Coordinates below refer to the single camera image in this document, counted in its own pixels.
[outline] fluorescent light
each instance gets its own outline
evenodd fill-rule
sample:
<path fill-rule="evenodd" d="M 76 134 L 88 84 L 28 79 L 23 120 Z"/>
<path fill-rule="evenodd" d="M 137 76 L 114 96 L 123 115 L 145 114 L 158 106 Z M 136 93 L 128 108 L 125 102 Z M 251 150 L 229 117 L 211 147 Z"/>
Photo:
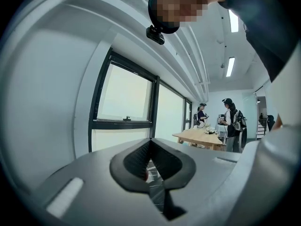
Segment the fluorescent light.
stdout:
<path fill-rule="evenodd" d="M 231 23 L 231 32 L 238 32 L 238 17 L 229 10 L 229 17 Z"/>
<path fill-rule="evenodd" d="M 227 75 L 226 75 L 226 77 L 231 76 L 232 70 L 233 70 L 234 61 L 235 61 L 235 58 L 230 58 L 230 59 L 229 59 L 229 65 L 228 65 L 228 70 L 227 70 Z"/>

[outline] table top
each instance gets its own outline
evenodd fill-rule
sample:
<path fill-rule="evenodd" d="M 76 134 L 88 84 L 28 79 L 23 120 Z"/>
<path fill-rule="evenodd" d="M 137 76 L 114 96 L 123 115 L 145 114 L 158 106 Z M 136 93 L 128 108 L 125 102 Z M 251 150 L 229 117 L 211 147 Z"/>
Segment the table top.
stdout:
<path fill-rule="evenodd" d="M 191 128 L 181 133 L 173 134 L 173 136 L 179 137 L 183 139 L 183 141 L 193 142 L 197 144 L 209 143 L 215 145 L 222 145 L 222 142 L 218 139 L 218 135 L 216 134 L 209 135 L 209 134 L 205 134 L 205 132 L 206 129 Z"/>

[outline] wooden table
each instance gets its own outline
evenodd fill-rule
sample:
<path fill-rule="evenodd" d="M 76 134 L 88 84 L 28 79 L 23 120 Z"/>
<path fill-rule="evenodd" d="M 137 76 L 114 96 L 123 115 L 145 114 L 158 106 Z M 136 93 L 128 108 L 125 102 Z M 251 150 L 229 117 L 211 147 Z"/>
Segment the wooden table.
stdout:
<path fill-rule="evenodd" d="M 209 146 L 211 150 L 216 150 L 217 146 L 221 146 L 222 142 L 218 139 L 216 134 L 205 134 L 206 129 L 194 129 L 185 130 L 181 133 L 173 134 L 174 137 L 178 137 L 178 143 L 183 143 L 183 141 Z"/>

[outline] gray pants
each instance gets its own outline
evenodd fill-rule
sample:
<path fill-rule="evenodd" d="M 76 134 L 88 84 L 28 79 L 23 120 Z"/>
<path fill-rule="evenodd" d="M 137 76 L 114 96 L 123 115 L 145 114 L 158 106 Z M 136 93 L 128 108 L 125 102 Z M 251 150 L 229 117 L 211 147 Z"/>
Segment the gray pants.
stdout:
<path fill-rule="evenodd" d="M 239 137 L 230 137 L 226 141 L 226 151 L 239 153 Z"/>

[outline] white sleeve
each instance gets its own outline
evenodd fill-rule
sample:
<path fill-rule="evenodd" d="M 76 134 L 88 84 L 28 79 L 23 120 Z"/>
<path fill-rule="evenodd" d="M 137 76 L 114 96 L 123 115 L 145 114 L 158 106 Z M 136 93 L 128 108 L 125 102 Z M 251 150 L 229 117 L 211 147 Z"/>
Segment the white sleeve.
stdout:
<path fill-rule="evenodd" d="M 228 126 L 231 125 L 230 111 L 226 112 L 226 122 Z"/>

